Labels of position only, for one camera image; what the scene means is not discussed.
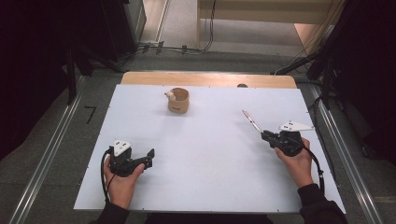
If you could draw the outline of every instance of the black sleeve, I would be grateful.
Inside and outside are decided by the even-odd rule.
[[[337,203],[327,201],[317,184],[298,189],[303,207],[300,214],[305,224],[345,224],[346,216]]]
[[[114,203],[106,203],[99,218],[90,224],[124,224],[128,216],[128,210],[118,207]]]

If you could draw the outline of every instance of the metal frame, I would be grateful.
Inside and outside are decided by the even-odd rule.
[[[40,191],[41,185],[44,182],[46,174],[50,168],[50,165],[55,157],[56,152],[58,151],[59,145],[64,138],[64,134],[69,126],[70,120],[73,118],[73,115],[78,107],[78,103],[81,99],[81,90],[83,89],[85,84],[85,78],[80,77],[78,81],[78,94],[75,100],[67,106],[62,118],[51,137],[49,144],[47,146],[46,151],[44,152],[40,163],[35,168],[35,172],[31,177],[29,183],[24,189],[17,208],[14,211],[14,214],[11,217],[9,223],[23,223],[29,214],[30,208],[32,207],[33,202],[35,201],[35,197],[37,193]]]
[[[320,90],[318,87],[311,86],[311,91],[315,98],[320,96]],[[368,223],[384,223],[375,206],[373,197],[371,196],[363,178],[361,177],[361,173],[359,172],[357,165],[349,154],[347,143],[338,129],[337,123],[332,116],[332,112],[327,110],[323,103],[320,103],[319,111],[330,132],[330,136],[332,137],[332,140],[335,144],[335,149],[340,156],[341,162],[345,166],[346,174],[348,175],[351,185],[355,190],[356,196],[361,203],[361,209],[363,210],[364,215],[366,215]]]

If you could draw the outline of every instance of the pen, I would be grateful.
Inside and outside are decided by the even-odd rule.
[[[250,123],[253,125],[253,127],[259,131],[259,133],[262,132],[262,130],[260,130],[260,128],[257,126],[257,124],[254,122],[254,120],[250,117],[250,115],[248,114],[247,111],[242,110],[242,113],[244,113],[244,115],[248,118],[248,120],[250,120]]]

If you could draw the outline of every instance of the hand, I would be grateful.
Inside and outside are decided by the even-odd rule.
[[[110,179],[114,175],[110,170],[110,157],[107,157],[103,168],[106,178],[106,186],[108,186]],[[136,184],[137,178],[143,173],[144,169],[145,165],[142,163],[138,165],[134,169],[134,172],[127,177],[115,175],[107,189],[108,194],[110,195],[110,201],[121,208],[128,209],[129,204],[134,197],[134,185]]]
[[[302,138],[304,145],[309,148],[309,141]],[[291,178],[293,178],[298,188],[313,184],[311,175],[312,158],[309,153],[303,149],[298,155],[288,157],[279,148],[275,148],[276,155],[285,162]]]

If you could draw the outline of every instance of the white board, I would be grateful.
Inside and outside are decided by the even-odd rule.
[[[182,87],[190,108],[167,108],[171,86],[119,85],[98,136],[75,209],[105,206],[100,161],[116,139],[133,144],[137,159],[155,148],[153,167],[138,179],[131,210],[197,213],[298,213],[297,187],[283,162],[242,113],[278,133],[289,120],[312,125],[300,90]],[[324,171],[326,197],[345,212],[315,131],[310,140]],[[312,176],[318,183],[316,165]]]

